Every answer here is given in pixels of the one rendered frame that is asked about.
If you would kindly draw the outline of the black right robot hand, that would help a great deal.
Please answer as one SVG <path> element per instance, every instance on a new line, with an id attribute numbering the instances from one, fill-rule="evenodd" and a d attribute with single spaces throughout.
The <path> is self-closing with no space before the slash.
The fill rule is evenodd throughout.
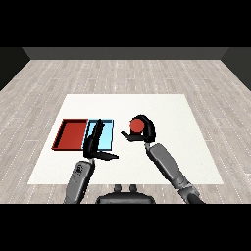
<path id="1" fill-rule="evenodd" d="M 141 133 L 135 133 L 130 131 L 126 133 L 122 131 L 122 136 L 128 141 L 143 141 L 145 143 L 152 143 L 156 138 L 156 131 L 153 122 L 148 119 L 145 115 L 137 115 L 132 119 L 141 119 L 144 122 L 144 130 Z"/>

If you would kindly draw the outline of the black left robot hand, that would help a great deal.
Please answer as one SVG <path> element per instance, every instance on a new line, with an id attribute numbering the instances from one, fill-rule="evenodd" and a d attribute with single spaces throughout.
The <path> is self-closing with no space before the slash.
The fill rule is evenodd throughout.
<path id="1" fill-rule="evenodd" d="M 92 133 L 84 139 L 84 144 L 83 144 L 83 156 L 87 159 L 100 159 L 104 161 L 110 161 L 113 159 L 118 159 L 118 155 L 106 153 L 103 151 L 98 150 L 98 145 L 100 141 L 100 137 L 102 135 L 102 131 L 104 128 L 105 124 L 102 122 L 101 119 L 99 119 L 92 131 Z"/>

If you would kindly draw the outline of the small red can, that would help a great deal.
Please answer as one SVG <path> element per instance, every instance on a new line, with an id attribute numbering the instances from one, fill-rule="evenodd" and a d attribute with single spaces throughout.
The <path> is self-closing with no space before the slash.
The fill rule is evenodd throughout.
<path id="1" fill-rule="evenodd" d="M 141 133 L 144 130 L 144 122 L 141 119 L 132 119 L 129 127 L 132 132 Z"/>

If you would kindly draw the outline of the shallow light blue open box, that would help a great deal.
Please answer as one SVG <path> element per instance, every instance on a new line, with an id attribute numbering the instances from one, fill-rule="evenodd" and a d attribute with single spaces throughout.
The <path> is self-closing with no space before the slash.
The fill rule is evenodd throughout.
<path id="1" fill-rule="evenodd" d="M 90 119 L 88 121 L 83 139 L 86 139 L 92 133 L 96 125 L 96 122 L 97 122 L 96 119 Z M 111 151 L 112 143 L 113 143 L 114 121 L 112 119 L 103 119 L 102 122 L 104 123 L 104 127 L 102 130 L 100 139 L 99 139 L 98 150 L 99 151 Z"/>

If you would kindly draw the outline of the shallow red open box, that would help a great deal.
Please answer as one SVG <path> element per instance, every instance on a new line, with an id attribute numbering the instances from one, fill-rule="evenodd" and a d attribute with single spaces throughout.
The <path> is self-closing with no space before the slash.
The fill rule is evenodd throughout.
<path id="1" fill-rule="evenodd" d="M 52 150 L 81 151 L 88 119 L 63 119 Z"/>

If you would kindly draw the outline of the dark grey robot body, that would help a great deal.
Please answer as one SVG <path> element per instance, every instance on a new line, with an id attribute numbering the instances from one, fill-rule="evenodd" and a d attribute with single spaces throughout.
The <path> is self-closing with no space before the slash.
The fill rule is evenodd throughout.
<path id="1" fill-rule="evenodd" d="M 122 192 L 122 186 L 116 184 L 114 191 L 99 196 L 96 204 L 155 204 L 155 200 L 150 195 L 139 193 L 135 184 L 129 186 L 129 192 Z"/>

